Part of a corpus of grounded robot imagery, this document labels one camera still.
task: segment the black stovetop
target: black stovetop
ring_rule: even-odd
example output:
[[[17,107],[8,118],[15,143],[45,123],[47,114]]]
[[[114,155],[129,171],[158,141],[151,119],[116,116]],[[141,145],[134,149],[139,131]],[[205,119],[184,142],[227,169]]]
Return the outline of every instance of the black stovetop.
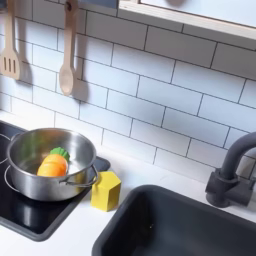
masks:
[[[9,144],[4,136],[11,138],[22,132],[24,130],[0,122],[0,163],[6,159]],[[95,166],[104,171],[109,169],[110,164],[105,159],[97,158]],[[7,161],[0,164],[0,224],[35,241],[49,238],[90,190],[86,189],[80,195],[61,202],[35,201],[6,185],[4,173],[7,167]]]

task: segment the pot rim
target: pot rim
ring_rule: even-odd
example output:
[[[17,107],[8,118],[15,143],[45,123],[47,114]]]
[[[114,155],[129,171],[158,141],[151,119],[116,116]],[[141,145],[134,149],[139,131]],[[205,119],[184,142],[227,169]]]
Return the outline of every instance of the pot rim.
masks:
[[[59,130],[59,131],[64,131],[64,132],[69,132],[69,133],[72,133],[72,134],[75,134],[75,135],[79,135],[84,140],[86,140],[91,145],[91,147],[92,147],[93,157],[92,157],[91,162],[81,171],[78,171],[78,172],[75,172],[75,173],[72,173],[72,174],[69,174],[69,175],[65,175],[65,176],[59,176],[59,177],[37,176],[35,174],[32,174],[32,173],[29,173],[29,172],[26,172],[26,171],[22,170],[11,159],[11,157],[10,157],[11,148],[15,144],[15,142],[20,139],[20,137],[22,135],[33,133],[33,132],[36,132],[36,131],[42,131],[42,130],[48,130],[48,131],[50,131],[50,130]],[[21,133],[19,136],[15,137],[13,140],[11,140],[11,142],[9,143],[9,145],[7,147],[7,159],[9,161],[10,165],[13,168],[15,168],[16,170],[18,170],[19,172],[21,172],[21,173],[23,173],[25,175],[28,175],[28,176],[31,176],[31,177],[34,177],[34,178],[37,178],[37,179],[42,179],[42,180],[63,181],[63,180],[68,180],[70,177],[75,176],[75,175],[77,175],[79,173],[82,173],[82,172],[88,170],[93,165],[93,163],[95,162],[95,159],[96,159],[96,149],[95,149],[95,146],[93,145],[93,143],[87,137],[82,135],[81,133],[74,132],[74,131],[71,131],[71,130],[68,130],[68,129],[61,129],[61,128],[60,129],[59,128],[40,128],[40,129],[34,129],[34,130],[31,130],[31,131],[27,131],[27,132]]]

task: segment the wooden spoon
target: wooden spoon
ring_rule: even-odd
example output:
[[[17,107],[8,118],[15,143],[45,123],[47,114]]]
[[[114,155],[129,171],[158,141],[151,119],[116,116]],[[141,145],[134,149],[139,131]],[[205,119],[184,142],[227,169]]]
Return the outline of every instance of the wooden spoon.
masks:
[[[74,51],[76,34],[77,0],[68,0],[65,4],[66,24],[64,31],[64,63],[60,69],[60,87],[64,95],[70,95],[76,81],[74,69]]]
[[[15,0],[8,0],[8,13],[5,22],[5,49],[1,54],[0,67],[4,76],[20,79],[20,60],[15,49]]]

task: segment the pot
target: pot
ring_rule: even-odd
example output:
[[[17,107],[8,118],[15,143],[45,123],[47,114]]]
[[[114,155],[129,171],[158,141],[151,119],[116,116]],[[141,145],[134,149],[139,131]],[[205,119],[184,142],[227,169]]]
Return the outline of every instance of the pot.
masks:
[[[37,170],[53,148],[62,147],[70,154],[66,176],[37,176]],[[7,159],[16,191],[39,201],[61,201],[80,194],[98,179],[93,163],[96,150],[89,139],[64,129],[38,129],[15,135],[8,148]]]

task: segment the yellow sponge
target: yellow sponge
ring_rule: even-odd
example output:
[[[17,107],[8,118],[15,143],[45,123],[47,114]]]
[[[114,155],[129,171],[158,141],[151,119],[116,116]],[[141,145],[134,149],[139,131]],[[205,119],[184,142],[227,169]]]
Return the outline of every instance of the yellow sponge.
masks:
[[[92,186],[91,205],[102,211],[110,211],[118,205],[121,180],[115,173],[100,172],[99,180]]]

